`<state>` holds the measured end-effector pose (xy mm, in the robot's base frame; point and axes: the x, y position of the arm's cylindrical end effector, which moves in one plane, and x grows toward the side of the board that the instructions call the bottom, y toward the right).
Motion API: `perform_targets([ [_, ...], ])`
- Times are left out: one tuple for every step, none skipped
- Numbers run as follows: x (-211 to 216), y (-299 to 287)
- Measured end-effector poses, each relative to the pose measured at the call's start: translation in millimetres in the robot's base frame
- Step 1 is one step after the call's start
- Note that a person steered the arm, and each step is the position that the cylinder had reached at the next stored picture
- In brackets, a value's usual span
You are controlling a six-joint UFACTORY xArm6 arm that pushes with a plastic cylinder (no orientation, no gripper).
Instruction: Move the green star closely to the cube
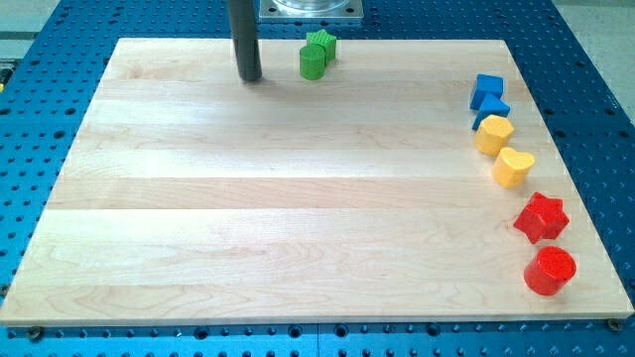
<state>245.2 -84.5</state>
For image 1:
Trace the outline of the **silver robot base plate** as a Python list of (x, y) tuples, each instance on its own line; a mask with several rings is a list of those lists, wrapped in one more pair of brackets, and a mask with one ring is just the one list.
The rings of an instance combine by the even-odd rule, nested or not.
[(260, 0), (263, 22), (350, 20), (364, 17), (362, 0)]

